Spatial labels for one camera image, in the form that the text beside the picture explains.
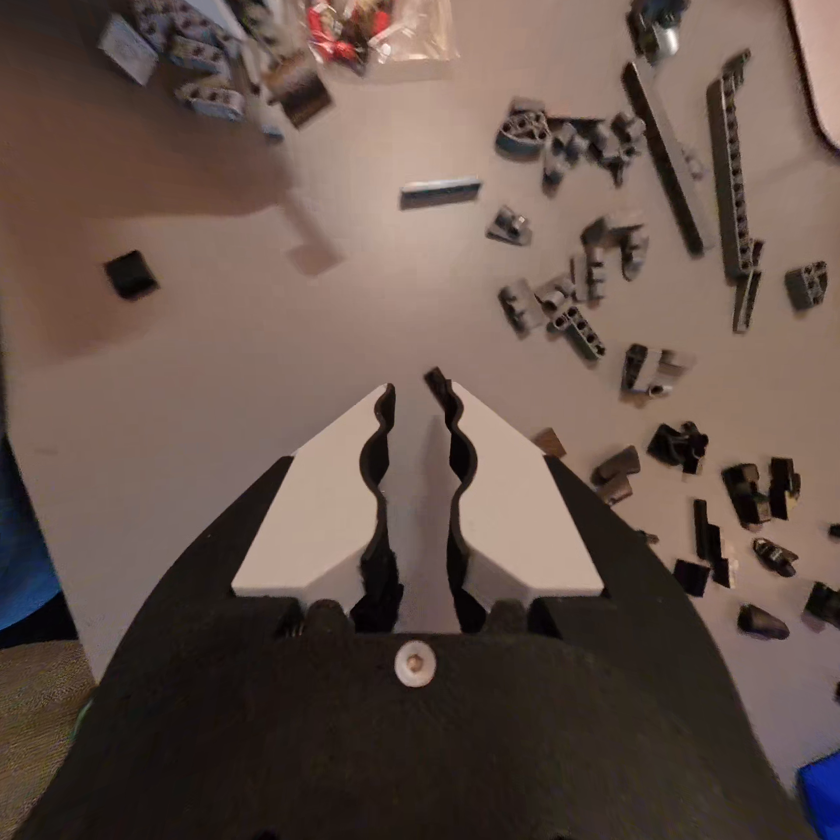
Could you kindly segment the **blue plastic bin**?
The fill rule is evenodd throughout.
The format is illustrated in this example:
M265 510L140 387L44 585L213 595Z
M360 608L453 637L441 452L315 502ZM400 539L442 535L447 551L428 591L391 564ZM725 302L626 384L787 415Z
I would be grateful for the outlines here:
M839 838L839 750L802 766L797 790L808 820L821 839Z

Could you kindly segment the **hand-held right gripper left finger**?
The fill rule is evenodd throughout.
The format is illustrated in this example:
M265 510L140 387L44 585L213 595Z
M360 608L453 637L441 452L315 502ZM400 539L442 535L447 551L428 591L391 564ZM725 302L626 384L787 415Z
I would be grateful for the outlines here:
M382 481L396 389L380 385L290 457L232 580L239 597L279 597L303 612L336 602L360 633L390 633L403 583Z

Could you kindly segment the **grey studded lego plate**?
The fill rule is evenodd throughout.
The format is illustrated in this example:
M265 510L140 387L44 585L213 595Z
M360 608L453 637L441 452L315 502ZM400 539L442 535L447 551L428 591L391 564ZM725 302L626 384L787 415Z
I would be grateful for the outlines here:
M403 211L426 207L439 207L472 203L479 194L483 181L469 176L444 180L409 182L402 186L399 207Z

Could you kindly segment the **pile of black lego pieces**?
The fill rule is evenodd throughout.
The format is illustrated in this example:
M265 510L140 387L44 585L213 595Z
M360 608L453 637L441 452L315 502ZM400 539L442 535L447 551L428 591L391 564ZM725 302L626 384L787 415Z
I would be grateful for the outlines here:
M678 428L661 424L647 446L647 454L665 466L677 467L685 475L694 476L706 455L708 443L708 436L692 422L685 422ZM632 495L629 478L640 469L637 449L625 447L594 468L591 479L596 494L611 506L629 498ZM790 458L771 459L767 492L760 487L760 471L753 463L730 466L721 472L721 479L739 523L746 529L758 529L772 519L787 519L802 489L801 476ZM733 588L733 561L723 551L719 527L709 520L707 502L693 500L692 510L696 556L700 561L678 560L673 570L675 579L684 593L694 597L705 594L709 580L727 589ZM785 547L755 538L752 551L766 570L784 579L795 576L798 556ZM814 583L805 602L804 614L821 624L838 628L838 590L822 582ZM781 619L751 603L740 606L737 626L743 634L773 641L782 641L790 635L789 627Z

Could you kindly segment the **dark grey lego frame brick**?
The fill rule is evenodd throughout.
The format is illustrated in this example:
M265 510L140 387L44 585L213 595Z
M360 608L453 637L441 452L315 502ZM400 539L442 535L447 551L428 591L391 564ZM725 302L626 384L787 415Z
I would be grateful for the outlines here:
M784 287L795 312L806 312L822 305L827 284L827 265L823 260L790 269L784 275Z

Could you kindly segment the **long dark grey holed beam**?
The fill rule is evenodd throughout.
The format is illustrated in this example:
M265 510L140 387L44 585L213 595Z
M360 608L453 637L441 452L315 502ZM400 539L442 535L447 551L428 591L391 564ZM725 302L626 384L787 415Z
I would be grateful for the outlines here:
M726 276L732 281L747 279L753 267L736 102L751 57L750 49L731 57L707 89L721 253Z

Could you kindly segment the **zip bag of red pins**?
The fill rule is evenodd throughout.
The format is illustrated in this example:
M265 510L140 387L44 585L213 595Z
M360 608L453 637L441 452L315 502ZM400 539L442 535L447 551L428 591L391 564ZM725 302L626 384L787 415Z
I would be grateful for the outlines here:
M362 77L371 65L459 56L449 1L303 1L297 10L323 67Z

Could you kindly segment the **lego car chassis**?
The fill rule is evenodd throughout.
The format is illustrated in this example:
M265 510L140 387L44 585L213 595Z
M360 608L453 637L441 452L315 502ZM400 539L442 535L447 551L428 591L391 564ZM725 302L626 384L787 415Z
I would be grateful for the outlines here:
M333 105L302 43L289 2L122 2L131 20L112 14L100 51L146 86L162 59L185 80L175 99L204 117L249 119L272 141L281 121L300 130Z

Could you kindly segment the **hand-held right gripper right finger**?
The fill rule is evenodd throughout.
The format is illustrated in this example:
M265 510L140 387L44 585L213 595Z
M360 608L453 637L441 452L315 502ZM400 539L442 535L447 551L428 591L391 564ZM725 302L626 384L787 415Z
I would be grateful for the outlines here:
M458 479L447 577L460 630L476 634L499 602L601 596L605 584L554 480L550 457L453 380L438 381Z

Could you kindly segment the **light grey flat rounded board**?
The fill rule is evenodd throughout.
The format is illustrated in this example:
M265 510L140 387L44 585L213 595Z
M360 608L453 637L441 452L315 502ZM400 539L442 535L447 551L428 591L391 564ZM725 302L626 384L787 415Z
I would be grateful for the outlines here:
M825 144L839 153L839 2L788 1L810 110Z

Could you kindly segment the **long dark grey lego plate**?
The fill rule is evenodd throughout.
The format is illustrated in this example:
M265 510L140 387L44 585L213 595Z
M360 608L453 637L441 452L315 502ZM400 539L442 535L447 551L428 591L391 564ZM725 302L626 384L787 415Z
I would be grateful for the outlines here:
M647 146L687 250L694 257L705 256L715 244L710 219L658 94L655 74L645 59L633 59L626 63L622 80L634 112L644 121Z

